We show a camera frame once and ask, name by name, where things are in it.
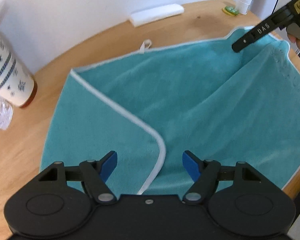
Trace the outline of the teal microfiber towel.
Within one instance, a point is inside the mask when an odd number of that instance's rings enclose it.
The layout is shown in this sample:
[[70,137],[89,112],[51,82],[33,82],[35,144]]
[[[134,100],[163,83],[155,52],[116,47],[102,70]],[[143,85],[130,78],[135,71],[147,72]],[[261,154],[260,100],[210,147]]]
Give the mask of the teal microfiber towel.
[[116,194],[183,195],[191,151],[223,165],[246,161],[282,188],[300,167],[300,74],[289,44],[267,35],[239,53],[224,38],[74,68],[44,145],[41,169],[117,152]]

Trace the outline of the small white plastic bottle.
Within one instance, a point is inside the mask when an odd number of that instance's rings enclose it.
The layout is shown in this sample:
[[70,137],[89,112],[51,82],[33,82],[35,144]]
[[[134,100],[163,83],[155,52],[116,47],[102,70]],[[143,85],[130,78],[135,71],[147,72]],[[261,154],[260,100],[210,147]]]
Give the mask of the small white plastic bottle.
[[235,9],[242,15],[248,13],[248,9],[251,5],[252,0],[237,0]]

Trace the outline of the green yellow small object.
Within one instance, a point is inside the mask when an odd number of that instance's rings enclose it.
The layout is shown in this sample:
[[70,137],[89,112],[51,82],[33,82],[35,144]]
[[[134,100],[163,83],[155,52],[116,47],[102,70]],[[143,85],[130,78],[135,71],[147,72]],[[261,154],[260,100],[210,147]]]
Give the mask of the green yellow small object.
[[222,9],[222,12],[224,12],[225,14],[230,15],[230,16],[237,16],[239,14],[239,11],[235,7],[232,7],[232,6],[224,7]]

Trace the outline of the white cup red lid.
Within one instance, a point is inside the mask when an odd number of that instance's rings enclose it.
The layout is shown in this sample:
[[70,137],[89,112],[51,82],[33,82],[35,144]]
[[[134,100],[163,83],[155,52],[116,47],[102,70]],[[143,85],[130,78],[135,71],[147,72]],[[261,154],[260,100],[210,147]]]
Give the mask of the white cup red lid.
[[24,108],[34,99],[37,83],[0,36],[0,97]]

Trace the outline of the white foam block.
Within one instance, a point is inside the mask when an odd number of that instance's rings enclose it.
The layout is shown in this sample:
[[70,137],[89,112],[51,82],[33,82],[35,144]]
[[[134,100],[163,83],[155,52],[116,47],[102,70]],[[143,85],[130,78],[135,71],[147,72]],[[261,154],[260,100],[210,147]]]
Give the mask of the white foam block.
[[185,9],[182,5],[168,4],[134,12],[129,16],[129,21],[134,27],[139,27],[165,18],[181,15],[184,11]]

